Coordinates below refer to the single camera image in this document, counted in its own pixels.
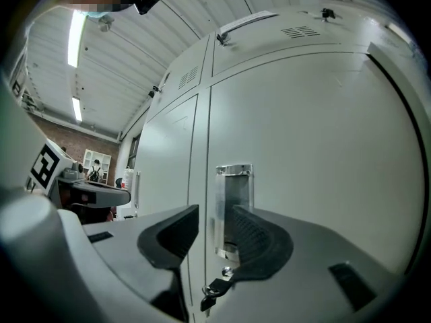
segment black backpack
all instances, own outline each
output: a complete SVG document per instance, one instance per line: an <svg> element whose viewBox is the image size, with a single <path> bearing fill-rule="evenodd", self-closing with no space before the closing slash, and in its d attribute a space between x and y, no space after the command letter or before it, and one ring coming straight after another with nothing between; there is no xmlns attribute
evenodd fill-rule
<svg viewBox="0 0 431 323"><path fill-rule="evenodd" d="M96 170L94 170L94 166L92 166L92 169L93 169L93 171L91 172L90 177L88 177L88 179L91 180L92 182L99 182L99 178L100 178L99 170L101 168L98 168L96 171Z"/></svg>

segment white bookshelf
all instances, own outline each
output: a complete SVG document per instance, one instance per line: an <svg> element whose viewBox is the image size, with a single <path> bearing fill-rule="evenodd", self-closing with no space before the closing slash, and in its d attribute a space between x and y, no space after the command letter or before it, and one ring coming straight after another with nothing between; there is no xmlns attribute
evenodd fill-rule
<svg viewBox="0 0 431 323"><path fill-rule="evenodd" d="M84 169L87 171L91 169L93 166L94 160L98 159L100 162L100 167L103 170L103 179L102 183L108 182L108 175L109 175L109 165L110 165L110 155L103 154L99 152L92 151L91 149L86 149L86 152L84 153Z"/></svg>

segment ceiling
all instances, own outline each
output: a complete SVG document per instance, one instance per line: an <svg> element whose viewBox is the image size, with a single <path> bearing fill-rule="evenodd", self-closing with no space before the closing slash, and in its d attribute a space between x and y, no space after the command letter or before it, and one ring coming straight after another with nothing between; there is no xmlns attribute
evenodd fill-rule
<svg viewBox="0 0 431 323"><path fill-rule="evenodd" d="M79 64L67 64L72 11L56 8L36 20L28 43L29 92L34 113L68 127L118 141L149 106L148 92L169 64L215 29L274 7L338 1L392 14L377 0L161 0L146 15L131 7L112 13L101 32L88 18ZM81 100L83 122L75 121L71 97Z"/></svg>

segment white paper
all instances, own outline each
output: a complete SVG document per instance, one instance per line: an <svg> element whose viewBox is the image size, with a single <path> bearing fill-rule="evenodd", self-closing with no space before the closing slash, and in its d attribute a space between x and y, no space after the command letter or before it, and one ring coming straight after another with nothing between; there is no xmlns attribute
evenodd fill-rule
<svg viewBox="0 0 431 323"><path fill-rule="evenodd" d="M252 14L252 15L248 15L244 18L236 20L235 22L232 22L232 23L226 24L225 26L222 26L220 28L220 34L223 34L224 32L229 32L229 31L235 30L237 28L240 28L241 26L256 22L256 21L261 20L261 19L273 17L275 15L278 15L278 14L268 12L268 11L261 11L261 12L257 12L257 13Z"/></svg>

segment ventilation slot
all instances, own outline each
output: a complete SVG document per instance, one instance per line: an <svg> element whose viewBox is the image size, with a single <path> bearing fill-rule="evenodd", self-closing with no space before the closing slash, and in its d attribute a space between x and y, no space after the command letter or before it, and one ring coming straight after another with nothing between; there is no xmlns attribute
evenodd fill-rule
<svg viewBox="0 0 431 323"><path fill-rule="evenodd" d="M183 86L190 81L194 80L196 78L197 70L199 67L193 68L191 71L189 71L187 74L184 74L183 77L180 80L180 85L178 86L178 89L183 88Z"/></svg>
<svg viewBox="0 0 431 323"><path fill-rule="evenodd" d="M193 68L190 73L189 73L189 79L187 80L187 83L189 83L190 81L192 81L194 78L196 78L196 73L197 73L197 67Z"/></svg>
<svg viewBox="0 0 431 323"><path fill-rule="evenodd" d="M288 28L284 29L283 32L286 36L290 38L298 38L298 37L307 37L307 36L320 36L318 32L315 32L313 29L308 26L298 26L297 28Z"/></svg>

